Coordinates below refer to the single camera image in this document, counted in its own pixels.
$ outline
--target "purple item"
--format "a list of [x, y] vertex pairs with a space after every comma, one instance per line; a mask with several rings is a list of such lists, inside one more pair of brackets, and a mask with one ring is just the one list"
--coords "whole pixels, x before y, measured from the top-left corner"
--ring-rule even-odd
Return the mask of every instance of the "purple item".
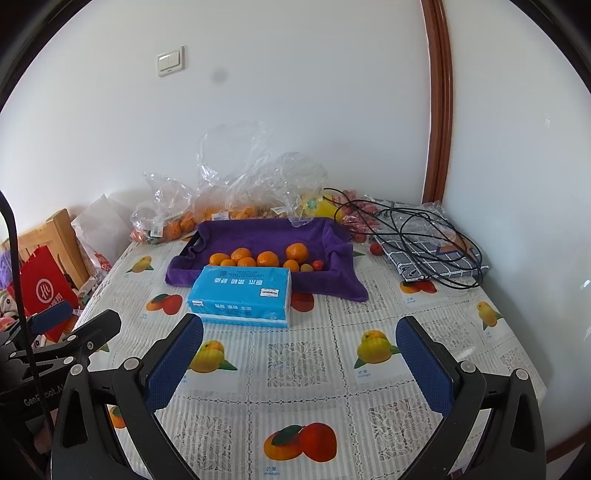
[[246, 247], [256, 256], [270, 250], [285, 261], [285, 249], [301, 242], [310, 256], [308, 262], [322, 260], [326, 270], [293, 272], [292, 291], [333, 295], [342, 299], [366, 301], [368, 292], [353, 269], [353, 246], [350, 234], [329, 218], [314, 218], [310, 223], [294, 227], [288, 219], [217, 220], [199, 224], [195, 234], [181, 254], [168, 265], [166, 283], [177, 287], [192, 287], [211, 255]]
[[12, 265], [10, 251], [0, 253], [0, 290], [8, 288], [12, 283]]

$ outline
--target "blue tissue package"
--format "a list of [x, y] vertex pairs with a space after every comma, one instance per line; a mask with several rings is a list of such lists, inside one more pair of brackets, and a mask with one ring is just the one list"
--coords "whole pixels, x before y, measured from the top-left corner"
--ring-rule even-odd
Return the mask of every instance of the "blue tissue package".
[[203, 267], [187, 304], [204, 322], [287, 327], [291, 272], [274, 267]]

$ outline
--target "blue gripper pad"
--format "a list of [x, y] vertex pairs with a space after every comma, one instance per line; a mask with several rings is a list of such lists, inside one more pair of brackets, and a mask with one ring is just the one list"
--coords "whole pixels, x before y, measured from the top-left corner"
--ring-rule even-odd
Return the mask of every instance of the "blue gripper pad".
[[53, 327], [65, 322], [73, 315], [72, 305], [66, 300], [56, 303], [53, 307], [43, 310], [33, 316], [31, 331], [33, 335], [41, 335], [49, 332]]
[[447, 417], [454, 402], [452, 380], [406, 318], [396, 325], [396, 345], [431, 410]]
[[194, 316], [147, 379], [144, 403], [150, 412], [164, 408], [203, 341], [203, 322]]

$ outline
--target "red paper bag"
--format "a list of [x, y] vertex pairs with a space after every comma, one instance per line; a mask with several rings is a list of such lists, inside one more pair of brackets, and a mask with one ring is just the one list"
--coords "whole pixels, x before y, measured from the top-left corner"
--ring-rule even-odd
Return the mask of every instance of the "red paper bag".
[[[21, 290], [27, 316], [53, 307], [62, 300], [67, 300], [73, 309], [78, 308], [78, 297], [46, 245], [38, 247], [21, 267]], [[14, 298], [12, 283], [8, 286], [8, 291]], [[45, 333], [47, 339], [57, 343], [69, 320]]]

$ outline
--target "bag of oranges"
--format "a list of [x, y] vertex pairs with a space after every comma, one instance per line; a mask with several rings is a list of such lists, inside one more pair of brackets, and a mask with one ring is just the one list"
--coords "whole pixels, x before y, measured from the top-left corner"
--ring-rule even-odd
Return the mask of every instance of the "bag of oranges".
[[196, 226], [193, 190], [156, 173], [144, 173], [144, 178], [152, 188], [153, 198], [139, 203], [131, 215], [134, 226], [131, 239], [159, 244], [178, 240], [193, 231]]
[[273, 157], [261, 122], [219, 125], [197, 152], [197, 221], [289, 218], [294, 226], [314, 216], [322, 199], [324, 167], [299, 152]]

